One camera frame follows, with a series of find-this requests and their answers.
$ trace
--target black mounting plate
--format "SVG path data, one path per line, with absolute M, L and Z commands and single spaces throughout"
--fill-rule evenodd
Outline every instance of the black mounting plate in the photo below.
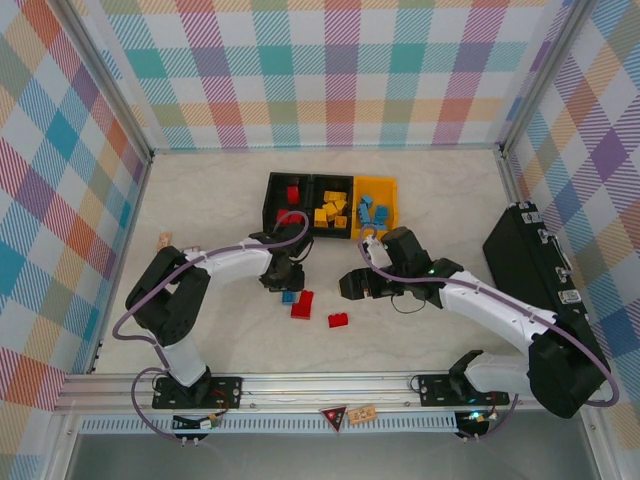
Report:
M 420 405 L 423 407 L 492 407 L 494 405 L 509 405 L 509 395 L 503 392 L 479 393 L 468 402 L 460 400 L 458 394 L 451 388 L 448 374 L 418 375 L 417 390 L 420 392 Z
M 242 377 L 211 377 L 209 379 L 209 392 L 220 390 L 226 395 L 229 402 L 229 410 L 240 408 L 242 397 Z M 196 405 L 192 398 L 185 395 L 171 377 L 161 377 L 155 382 L 155 394 L 151 407 L 158 410 L 175 410 L 198 408 L 204 410 L 220 410 L 226 408 L 223 397 L 220 395 L 204 397 L 200 405 Z

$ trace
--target table surface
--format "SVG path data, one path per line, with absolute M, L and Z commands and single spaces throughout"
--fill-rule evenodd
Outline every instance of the table surface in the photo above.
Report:
M 491 150 L 265 151 L 158 156 L 135 225 L 116 293 L 97 373 L 134 373 L 159 365 L 140 342 L 111 337 L 124 300 L 156 252 L 161 232 L 178 247 L 210 250 L 262 230 L 269 172 L 392 176 L 400 223 L 412 229 L 432 258 L 447 257 L 492 283 L 482 243 L 507 206 Z M 338 280 L 364 266 L 355 241 L 318 238 L 303 263 L 315 293 L 311 320 L 290 317 L 281 295 L 247 278 L 210 290 L 193 330 L 214 372 L 357 372 L 448 369 L 472 349 L 515 349 L 471 320 L 427 304 L 402 315 L 388 298 L 358 302 L 340 296 Z M 410 295 L 403 310 L 422 305 Z M 349 315 L 329 329 L 327 317 Z M 142 330 L 131 320 L 123 333 Z

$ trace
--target case handle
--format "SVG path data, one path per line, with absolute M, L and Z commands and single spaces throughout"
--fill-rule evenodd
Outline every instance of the case handle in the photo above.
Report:
M 549 240 L 551 240 L 551 243 L 556 248 L 556 251 L 558 252 L 558 255 L 560 255 L 563 263 L 562 267 L 556 267 L 556 273 L 558 274 L 558 278 L 560 279 L 560 281 L 562 283 L 566 283 L 567 277 L 573 274 L 573 265 L 571 265 L 567 254 L 564 253 L 564 250 L 562 249 L 562 246 L 558 241 L 558 237 L 556 235 L 552 235 L 548 230 L 544 228 L 538 229 L 538 235 L 540 236 L 540 240 L 543 244 L 547 244 L 549 243 Z

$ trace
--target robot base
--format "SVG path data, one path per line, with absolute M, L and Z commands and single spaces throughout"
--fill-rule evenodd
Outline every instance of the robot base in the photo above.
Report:
M 423 407 L 492 407 L 509 405 L 509 395 L 504 392 L 480 393 L 466 391 L 460 395 L 451 387 L 451 375 L 418 375 L 417 390 Z
M 204 385 L 204 395 L 195 395 L 194 390 L 200 382 Z M 151 407 L 157 410 L 211 409 L 234 410 L 240 407 L 242 397 L 242 377 L 207 377 L 196 385 L 185 388 L 172 377 L 158 378 L 155 382 L 155 394 Z

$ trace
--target tartan backdrop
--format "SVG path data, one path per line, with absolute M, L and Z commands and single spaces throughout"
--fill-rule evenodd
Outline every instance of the tartan backdrop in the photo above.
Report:
M 143 171 L 44 0 L 0 3 L 0 479 L 30 479 Z
M 640 467 L 640 0 L 600 1 L 513 153 L 622 379 L 609 416 Z
M 152 143 L 192 149 L 495 143 L 571 0 L 73 3 Z

